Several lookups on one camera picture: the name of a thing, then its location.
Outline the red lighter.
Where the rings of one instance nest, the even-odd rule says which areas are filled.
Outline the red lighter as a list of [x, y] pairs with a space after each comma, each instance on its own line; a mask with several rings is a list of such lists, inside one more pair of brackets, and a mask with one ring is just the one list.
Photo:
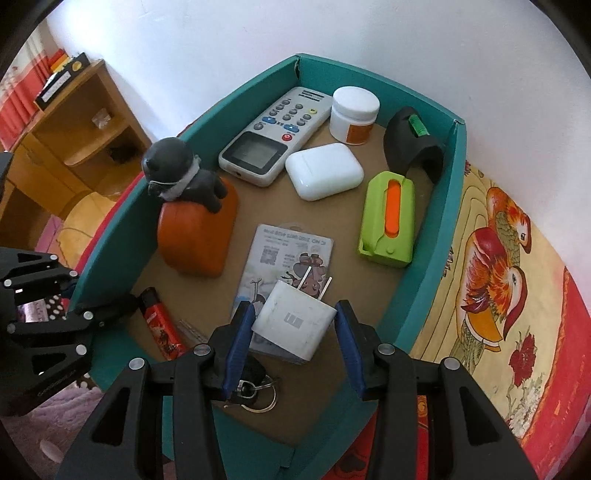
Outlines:
[[147, 287], [137, 297], [139, 310], [165, 360], [173, 361], [187, 352], [168, 310], [154, 287]]

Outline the black car key with ring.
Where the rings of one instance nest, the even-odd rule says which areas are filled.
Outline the black car key with ring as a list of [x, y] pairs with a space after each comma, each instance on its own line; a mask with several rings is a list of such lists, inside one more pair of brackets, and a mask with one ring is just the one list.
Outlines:
[[[207, 343], [208, 337], [200, 333], [190, 323], [179, 319], [174, 321], [185, 343], [193, 348], [200, 343]], [[223, 405], [223, 409], [239, 406], [242, 410], [252, 414], [266, 414], [276, 408], [279, 393], [277, 393], [277, 379], [273, 379], [266, 373], [263, 364], [247, 356], [245, 372], [238, 382], [235, 392]]]

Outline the orange monkey alarm clock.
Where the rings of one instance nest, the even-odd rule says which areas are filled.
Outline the orange monkey alarm clock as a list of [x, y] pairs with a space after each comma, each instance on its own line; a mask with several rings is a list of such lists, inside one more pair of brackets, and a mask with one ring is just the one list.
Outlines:
[[151, 145], [141, 168], [148, 194], [161, 203], [156, 237], [164, 263], [184, 275], [220, 276], [238, 216], [235, 187], [176, 137]]

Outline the white USB charger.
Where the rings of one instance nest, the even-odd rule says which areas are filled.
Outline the white USB charger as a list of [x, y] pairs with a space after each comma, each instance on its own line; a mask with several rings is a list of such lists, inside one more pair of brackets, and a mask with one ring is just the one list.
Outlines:
[[322, 300], [332, 278], [304, 266], [301, 277], [279, 280], [252, 325], [250, 350], [294, 364], [311, 361], [337, 311]]

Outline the lime green utility knife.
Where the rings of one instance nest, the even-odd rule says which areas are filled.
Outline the lime green utility knife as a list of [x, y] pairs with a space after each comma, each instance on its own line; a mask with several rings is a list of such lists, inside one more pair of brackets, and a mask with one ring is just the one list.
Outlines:
[[415, 185], [383, 171], [367, 187], [358, 252], [376, 263], [404, 268], [413, 260]]

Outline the small ID card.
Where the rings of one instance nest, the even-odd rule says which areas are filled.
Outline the small ID card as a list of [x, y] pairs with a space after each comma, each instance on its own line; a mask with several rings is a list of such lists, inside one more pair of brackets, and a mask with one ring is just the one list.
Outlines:
[[259, 315], [276, 282], [290, 283], [301, 277], [308, 265], [324, 269], [326, 283], [331, 278], [329, 260], [333, 245], [328, 237], [260, 224], [238, 284], [235, 304], [252, 303], [256, 316]]

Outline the white air conditioner remote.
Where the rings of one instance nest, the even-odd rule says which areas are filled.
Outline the white air conditioner remote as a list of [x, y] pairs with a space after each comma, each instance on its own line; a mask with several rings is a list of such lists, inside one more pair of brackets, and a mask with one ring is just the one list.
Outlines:
[[294, 87], [226, 145], [218, 155], [218, 165], [252, 185], [270, 186], [283, 171], [287, 157], [307, 144], [331, 112], [331, 95]]

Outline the teal cardboard tray box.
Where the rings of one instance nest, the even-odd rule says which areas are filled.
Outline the teal cardboard tray box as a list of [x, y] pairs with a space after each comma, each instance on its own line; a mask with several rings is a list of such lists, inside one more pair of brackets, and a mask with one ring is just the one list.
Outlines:
[[[211, 167], [246, 124], [294, 87], [332, 94], [345, 85], [370, 90], [381, 102], [370, 141], [355, 149], [367, 178], [386, 169], [382, 130], [405, 106], [417, 110], [444, 147], [444, 173], [438, 183], [412, 173], [418, 237], [407, 268], [389, 268], [360, 256], [365, 188], [307, 202], [287, 176], [280, 176], [266, 188], [235, 182], [240, 205], [222, 275], [181, 276], [157, 252], [160, 207], [139, 183], [98, 231], [74, 301], [94, 303], [151, 286], [174, 318], [208, 334], [230, 320], [239, 302], [260, 306], [277, 281], [303, 280], [305, 291], [325, 289], [325, 301], [331, 304], [349, 300], [363, 322], [377, 325], [383, 339], [410, 349], [442, 278], [459, 213], [467, 128], [458, 115], [378, 74], [297, 54], [222, 99], [185, 130], [183, 139]], [[267, 355], [259, 360], [280, 381], [276, 408], [263, 415], [238, 408], [214, 412], [228, 477], [321, 478], [366, 426], [374, 405], [353, 392], [332, 332], [307, 363]]]

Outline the black pouch green tag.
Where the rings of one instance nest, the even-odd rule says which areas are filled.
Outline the black pouch green tag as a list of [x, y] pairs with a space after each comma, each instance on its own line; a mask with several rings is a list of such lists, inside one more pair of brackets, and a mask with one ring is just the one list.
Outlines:
[[411, 166], [419, 166], [434, 185], [440, 181], [444, 150], [414, 108], [406, 106], [394, 114], [386, 128], [383, 145], [392, 172], [406, 176]]

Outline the white earbuds case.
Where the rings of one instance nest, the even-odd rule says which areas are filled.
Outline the white earbuds case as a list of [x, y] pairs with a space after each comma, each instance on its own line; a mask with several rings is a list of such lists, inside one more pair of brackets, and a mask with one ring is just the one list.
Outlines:
[[365, 176], [352, 150], [342, 143], [295, 152], [287, 157], [286, 169], [298, 197], [308, 202], [355, 189]]

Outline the white jar orange label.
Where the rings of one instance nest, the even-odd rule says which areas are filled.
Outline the white jar orange label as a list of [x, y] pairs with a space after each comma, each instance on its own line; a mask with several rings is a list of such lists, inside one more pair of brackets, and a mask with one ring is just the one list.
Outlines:
[[367, 89], [356, 86], [339, 87], [332, 95], [329, 132], [335, 140], [348, 145], [366, 143], [380, 106], [379, 98]]

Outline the polka dot gift bag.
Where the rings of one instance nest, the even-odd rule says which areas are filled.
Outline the polka dot gift bag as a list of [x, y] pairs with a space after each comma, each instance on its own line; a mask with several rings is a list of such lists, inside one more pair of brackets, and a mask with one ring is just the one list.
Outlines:
[[44, 323], [66, 319], [62, 298], [58, 295], [21, 305], [18, 307], [18, 313], [19, 321], [23, 323]]

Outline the wooden bedside shelf unit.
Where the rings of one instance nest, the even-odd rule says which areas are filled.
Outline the wooden bedside shelf unit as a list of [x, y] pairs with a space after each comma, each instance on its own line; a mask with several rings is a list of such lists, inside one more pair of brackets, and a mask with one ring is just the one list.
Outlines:
[[[106, 108], [99, 130], [92, 117]], [[139, 153], [124, 164], [108, 155], [111, 142], [133, 141]], [[51, 217], [65, 219], [85, 196], [118, 196], [140, 171], [151, 141], [119, 92], [104, 61], [87, 67], [56, 96], [10, 149], [1, 197], [1, 243], [31, 250]]]

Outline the small clear bag on shelf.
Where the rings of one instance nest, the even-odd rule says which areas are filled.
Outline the small clear bag on shelf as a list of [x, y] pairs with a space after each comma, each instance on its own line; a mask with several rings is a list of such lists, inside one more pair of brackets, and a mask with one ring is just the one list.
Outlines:
[[92, 122], [99, 130], [105, 130], [112, 120], [112, 116], [106, 108], [101, 108], [93, 117]]

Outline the books on shelf top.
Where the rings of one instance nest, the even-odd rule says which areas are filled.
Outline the books on shelf top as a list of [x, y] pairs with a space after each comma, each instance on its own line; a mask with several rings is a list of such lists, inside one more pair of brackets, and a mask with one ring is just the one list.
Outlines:
[[47, 55], [42, 43], [28, 40], [20, 49], [1, 80], [1, 145], [10, 150], [39, 111], [37, 98], [49, 81], [67, 70], [79, 73], [89, 66], [82, 53], [71, 58], [63, 49], [53, 57]]

